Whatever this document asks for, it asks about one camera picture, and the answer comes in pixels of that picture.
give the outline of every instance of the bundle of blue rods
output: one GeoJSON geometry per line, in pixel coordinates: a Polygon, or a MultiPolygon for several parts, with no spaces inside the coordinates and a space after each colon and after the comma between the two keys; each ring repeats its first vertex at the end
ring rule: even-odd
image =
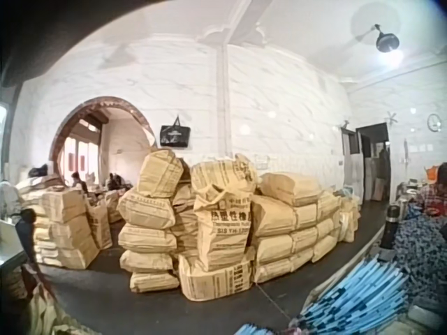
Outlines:
{"type": "Polygon", "coordinates": [[[407,278],[395,263],[362,260],[298,316],[299,327],[312,334],[361,334],[380,327],[405,310],[407,278]]]}

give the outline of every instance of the ceiling lamp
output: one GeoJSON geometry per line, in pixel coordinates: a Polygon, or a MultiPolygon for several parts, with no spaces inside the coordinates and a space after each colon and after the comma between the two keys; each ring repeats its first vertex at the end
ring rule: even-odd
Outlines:
{"type": "Polygon", "coordinates": [[[377,50],[380,52],[391,52],[399,47],[399,39],[393,33],[383,33],[378,24],[374,28],[379,31],[379,37],[376,41],[377,50]]]}

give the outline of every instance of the window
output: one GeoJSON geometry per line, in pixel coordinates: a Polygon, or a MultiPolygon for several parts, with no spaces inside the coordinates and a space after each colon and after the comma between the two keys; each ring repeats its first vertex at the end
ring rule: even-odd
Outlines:
{"type": "Polygon", "coordinates": [[[98,145],[68,137],[61,152],[59,165],[66,181],[71,182],[71,174],[75,171],[79,172],[82,180],[91,173],[94,173],[98,180],[98,145]]]}
{"type": "MultiPolygon", "coordinates": [[[[3,132],[5,131],[6,115],[8,110],[5,106],[0,105],[0,154],[3,153],[3,132]]],[[[0,164],[0,174],[3,172],[3,166],[0,164]]]]}

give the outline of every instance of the seated worker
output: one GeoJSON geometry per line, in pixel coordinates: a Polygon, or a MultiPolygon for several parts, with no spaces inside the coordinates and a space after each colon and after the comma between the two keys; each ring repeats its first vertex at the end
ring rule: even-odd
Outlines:
{"type": "Polygon", "coordinates": [[[447,163],[439,166],[436,183],[421,188],[416,204],[429,215],[447,215],[447,163]]]}
{"type": "Polygon", "coordinates": [[[81,180],[81,178],[79,177],[79,172],[78,171],[73,172],[72,175],[71,175],[71,178],[73,178],[73,185],[72,185],[72,187],[76,187],[78,184],[80,184],[81,187],[82,187],[82,191],[85,194],[88,194],[89,190],[87,188],[87,184],[85,183],[85,181],[81,180]]]}

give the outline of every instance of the doorway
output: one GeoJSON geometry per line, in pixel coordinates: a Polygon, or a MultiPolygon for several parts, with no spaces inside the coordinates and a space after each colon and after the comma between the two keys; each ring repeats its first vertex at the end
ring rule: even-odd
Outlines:
{"type": "Polygon", "coordinates": [[[363,201],[389,202],[390,142],[386,123],[357,128],[363,154],[363,201]]]}

